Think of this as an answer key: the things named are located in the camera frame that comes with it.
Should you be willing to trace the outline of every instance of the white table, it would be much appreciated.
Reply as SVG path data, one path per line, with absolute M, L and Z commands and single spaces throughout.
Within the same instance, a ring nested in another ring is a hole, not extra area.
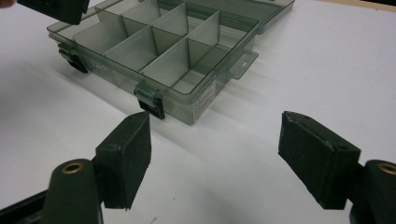
M 91 159 L 141 111 L 69 66 L 48 38 L 53 23 L 0 10 L 0 209 L 46 189 L 57 165 Z M 195 125 L 151 117 L 152 163 L 133 208 L 104 209 L 105 223 L 349 223 L 350 203 L 322 210 L 277 155 L 281 113 L 318 120 L 362 149 L 362 164 L 396 162 L 395 38 L 395 13 L 297 0 Z

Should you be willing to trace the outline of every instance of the plastic organizer box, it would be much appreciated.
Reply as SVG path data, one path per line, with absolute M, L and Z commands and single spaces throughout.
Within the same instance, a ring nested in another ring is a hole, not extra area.
M 79 25 L 57 22 L 49 37 L 82 72 L 134 94 L 160 119 L 193 124 L 230 78 L 258 57 L 253 44 L 293 1 L 106 0 Z

